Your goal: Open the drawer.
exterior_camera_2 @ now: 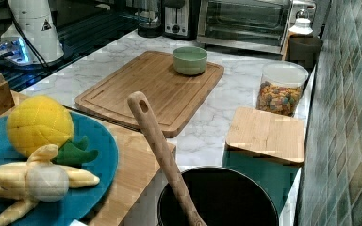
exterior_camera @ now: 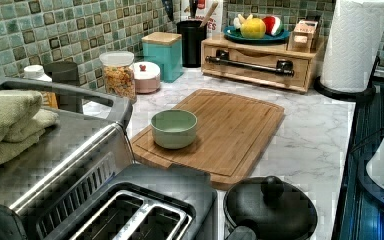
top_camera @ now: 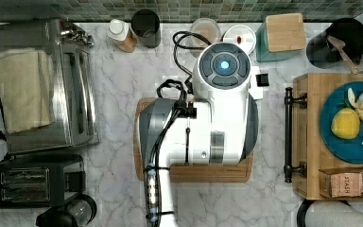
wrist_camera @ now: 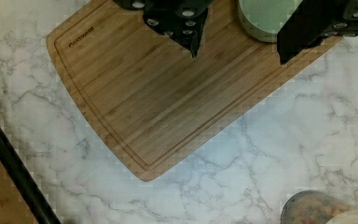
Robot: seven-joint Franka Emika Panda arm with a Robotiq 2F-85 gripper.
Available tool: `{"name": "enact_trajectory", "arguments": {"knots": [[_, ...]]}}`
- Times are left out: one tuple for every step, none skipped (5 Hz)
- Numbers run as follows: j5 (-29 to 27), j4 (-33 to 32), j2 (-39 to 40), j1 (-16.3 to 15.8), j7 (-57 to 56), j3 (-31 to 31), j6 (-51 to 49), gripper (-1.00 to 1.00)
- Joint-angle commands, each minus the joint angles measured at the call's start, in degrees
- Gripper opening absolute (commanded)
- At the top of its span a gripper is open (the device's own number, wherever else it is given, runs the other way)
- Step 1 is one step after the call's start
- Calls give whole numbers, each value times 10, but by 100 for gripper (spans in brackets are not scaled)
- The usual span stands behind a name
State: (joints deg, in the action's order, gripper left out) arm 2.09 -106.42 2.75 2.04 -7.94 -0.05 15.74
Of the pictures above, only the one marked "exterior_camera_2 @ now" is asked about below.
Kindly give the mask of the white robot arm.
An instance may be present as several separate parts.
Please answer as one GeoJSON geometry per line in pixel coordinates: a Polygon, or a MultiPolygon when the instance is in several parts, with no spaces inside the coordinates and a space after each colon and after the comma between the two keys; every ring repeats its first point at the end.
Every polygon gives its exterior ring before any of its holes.
{"type": "Polygon", "coordinates": [[[0,57],[18,66],[48,67],[65,55],[48,0],[0,0],[11,26],[0,38],[0,57]]]}

